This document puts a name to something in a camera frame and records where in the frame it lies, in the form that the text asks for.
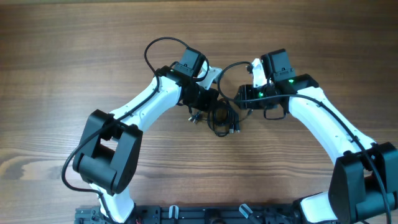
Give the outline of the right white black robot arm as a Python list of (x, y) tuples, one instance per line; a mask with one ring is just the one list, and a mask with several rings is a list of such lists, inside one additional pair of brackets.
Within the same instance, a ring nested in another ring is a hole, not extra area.
[(326, 192), (296, 203), (297, 223), (357, 223), (397, 210), (397, 148), (377, 143), (354, 127), (308, 74), (296, 75), (286, 50), (246, 65), (251, 85), (235, 96), (241, 109), (273, 110), (298, 119), (329, 155), (334, 168)]

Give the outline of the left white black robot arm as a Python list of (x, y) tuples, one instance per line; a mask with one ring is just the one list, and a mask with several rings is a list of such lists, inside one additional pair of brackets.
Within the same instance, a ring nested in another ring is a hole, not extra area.
[(129, 183), (138, 164), (144, 132), (178, 103), (190, 109), (209, 111), (218, 91), (211, 84), (220, 75), (207, 58), (186, 48), (180, 61), (155, 70), (150, 85), (124, 106), (89, 115), (73, 154), (73, 170), (98, 196), (100, 219), (105, 223), (132, 220), (135, 206)]

